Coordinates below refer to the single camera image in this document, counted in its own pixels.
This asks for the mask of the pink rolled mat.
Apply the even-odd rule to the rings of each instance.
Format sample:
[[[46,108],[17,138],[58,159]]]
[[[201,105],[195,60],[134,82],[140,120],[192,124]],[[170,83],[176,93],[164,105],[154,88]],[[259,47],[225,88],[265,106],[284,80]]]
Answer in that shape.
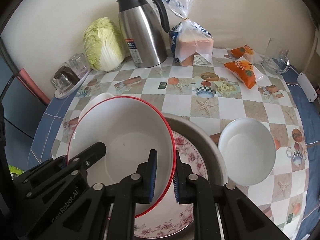
[[[42,90],[38,87],[38,85],[32,80],[27,71],[22,68],[18,72],[19,79],[24,83],[24,85],[28,88],[28,90],[36,96],[42,103],[46,106],[49,105],[50,99],[44,94]]]

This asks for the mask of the clear glass mug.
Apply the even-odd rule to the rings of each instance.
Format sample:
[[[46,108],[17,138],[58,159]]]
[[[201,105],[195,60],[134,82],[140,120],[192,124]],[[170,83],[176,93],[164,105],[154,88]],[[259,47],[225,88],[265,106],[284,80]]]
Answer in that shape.
[[[289,70],[289,49],[282,41],[270,38],[262,66],[271,74],[283,74]]]

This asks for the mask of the strawberry pattern bowl red rim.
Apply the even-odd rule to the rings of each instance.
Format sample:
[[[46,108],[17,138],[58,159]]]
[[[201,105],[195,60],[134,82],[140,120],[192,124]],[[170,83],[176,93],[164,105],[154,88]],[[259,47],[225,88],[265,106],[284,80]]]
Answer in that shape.
[[[87,181],[112,185],[133,174],[157,151],[155,192],[150,204],[138,204],[136,217],[154,209],[164,198],[175,173],[176,146],[163,114],[149,102],[132,96],[115,96],[90,109],[78,122],[68,145],[68,159],[96,142],[106,154],[88,169]]]

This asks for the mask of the round white bowl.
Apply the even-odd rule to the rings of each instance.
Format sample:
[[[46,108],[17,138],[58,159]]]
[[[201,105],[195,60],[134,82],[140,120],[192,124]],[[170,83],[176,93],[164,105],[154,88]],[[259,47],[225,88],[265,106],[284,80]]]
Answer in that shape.
[[[270,131],[252,118],[230,122],[220,135],[218,148],[229,178],[242,186],[265,180],[276,161],[276,146]]]

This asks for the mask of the dark lidded glass pitcher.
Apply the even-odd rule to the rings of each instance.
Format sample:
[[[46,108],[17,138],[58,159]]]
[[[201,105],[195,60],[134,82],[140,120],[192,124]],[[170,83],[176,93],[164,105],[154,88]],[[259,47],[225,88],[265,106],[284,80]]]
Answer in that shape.
[[[71,84],[76,85],[79,81],[80,79],[70,66],[63,64],[51,78],[50,83],[56,90],[61,92]]]

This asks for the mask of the orange snack packet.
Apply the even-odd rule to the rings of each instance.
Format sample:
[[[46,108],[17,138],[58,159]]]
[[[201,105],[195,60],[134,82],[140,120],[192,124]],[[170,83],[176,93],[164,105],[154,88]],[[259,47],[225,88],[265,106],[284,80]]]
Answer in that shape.
[[[243,57],[247,61],[249,61],[252,64],[259,63],[261,61],[261,57],[259,54],[257,54],[251,47],[248,45],[244,45],[243,47],[235,48],[230,50],[231,55],[239,59]]]
[[[224,66],[230,70],[248,89],[251,89],[255,84],[262,80],[264,74],[252,63],[244,57],[231,62],[227,62]]]

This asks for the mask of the large stainless steel basin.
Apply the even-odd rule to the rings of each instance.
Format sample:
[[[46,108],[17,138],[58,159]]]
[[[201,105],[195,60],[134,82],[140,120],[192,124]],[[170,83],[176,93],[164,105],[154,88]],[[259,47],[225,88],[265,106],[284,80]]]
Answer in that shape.
[[[189,139],[199,150],[208,172],[208,179],[198,176],[177,157],[175,177],[186,180],[180,182],[184,187],[180,203],[193,205],[194,239],[229,239],[224,221],[224,185],[227,183],[227,174],[220,151],[212,139],[195,124],[172,114],[164,116],[173,131]]]

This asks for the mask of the white square bowl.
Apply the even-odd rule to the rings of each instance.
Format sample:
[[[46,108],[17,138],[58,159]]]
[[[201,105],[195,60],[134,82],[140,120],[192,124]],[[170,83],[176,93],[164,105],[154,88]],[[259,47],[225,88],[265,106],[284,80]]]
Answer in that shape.
[[[115,96],[111,93],[105,92],[102,94],[99,94],[98,96],[96,96],[93,100],[91,100],[85,107],[84,109],[81,111],[79,118],[78,118],[78,122],[80,122],[80,120],[84,117],[84,115],[90,110],[92,109],[94,106],[98,105],[101,102],[104,102],[105,100],[114,98]]]

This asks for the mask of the white power adapter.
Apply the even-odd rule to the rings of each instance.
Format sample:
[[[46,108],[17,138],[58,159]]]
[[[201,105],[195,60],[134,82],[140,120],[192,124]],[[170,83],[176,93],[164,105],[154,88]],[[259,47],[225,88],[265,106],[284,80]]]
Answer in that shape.
[[[309,102],[314,102],[317,99],[317,92],[311,82],[304,73],[300,73],[297,77],[297,82],[303,90]]]

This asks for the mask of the stainless steel thermos jug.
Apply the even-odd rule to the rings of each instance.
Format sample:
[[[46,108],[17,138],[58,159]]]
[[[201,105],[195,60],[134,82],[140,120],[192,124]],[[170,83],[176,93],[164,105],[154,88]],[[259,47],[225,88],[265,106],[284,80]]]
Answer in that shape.
[[[119,25],[134,64],[151,68],[167,57],[162,32],[170,30],[162,0],[117,0]]]

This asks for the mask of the bagged sliced bread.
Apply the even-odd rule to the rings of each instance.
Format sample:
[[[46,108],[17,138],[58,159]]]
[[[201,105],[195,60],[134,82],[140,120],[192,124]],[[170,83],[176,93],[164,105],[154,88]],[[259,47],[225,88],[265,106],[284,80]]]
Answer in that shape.
[[[165,8],[180,19],[169,31],[170,49],[174,61],[181,66],[211,64],[214,39],[212,35],[189,18],[193,0],[162,0]]]

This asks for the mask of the orange snack packet front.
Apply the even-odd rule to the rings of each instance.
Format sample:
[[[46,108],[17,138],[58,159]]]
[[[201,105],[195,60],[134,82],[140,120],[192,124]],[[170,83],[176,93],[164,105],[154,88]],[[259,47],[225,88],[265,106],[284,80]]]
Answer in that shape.
[[[255,84],[262,80],[264,74],[252,63],[244,57],[231,62],[227,62],[224,66],[230,70],[248,89],[251,89]]]

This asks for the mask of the pink floral plate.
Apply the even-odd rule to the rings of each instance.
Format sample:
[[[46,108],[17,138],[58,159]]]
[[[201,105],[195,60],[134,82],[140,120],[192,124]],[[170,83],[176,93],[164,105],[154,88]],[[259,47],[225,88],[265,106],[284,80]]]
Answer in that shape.
[[[173,131],[176,150],[181,163],[188,164],[192,172],[208,178],[208,172],[199,150],[189,139]],[[193,222],[193,205],[181,204],[184,189],[180,182],[186,180],[174,177],[170,188],[159,204],[147,214],[135,219],[134,236],[144,239],[158,239],[172,236]]]

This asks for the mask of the napa cabbage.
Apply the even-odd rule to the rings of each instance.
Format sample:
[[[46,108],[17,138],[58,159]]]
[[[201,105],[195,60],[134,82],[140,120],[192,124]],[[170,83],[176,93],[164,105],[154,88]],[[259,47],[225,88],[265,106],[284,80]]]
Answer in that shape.
[[[126,57],[126,47],[117,26],[107,17],[93,21],[83,34],[84,52],[91,67],[110,72]]]

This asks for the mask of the upturned clear glass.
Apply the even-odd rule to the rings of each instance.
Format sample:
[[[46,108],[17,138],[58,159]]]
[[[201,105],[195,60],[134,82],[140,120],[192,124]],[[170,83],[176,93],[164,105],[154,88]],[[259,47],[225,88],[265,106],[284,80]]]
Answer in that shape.
[[[89,63],[83,53],[76,53],[69,59],[73,72],[82,79],[90,70]]]

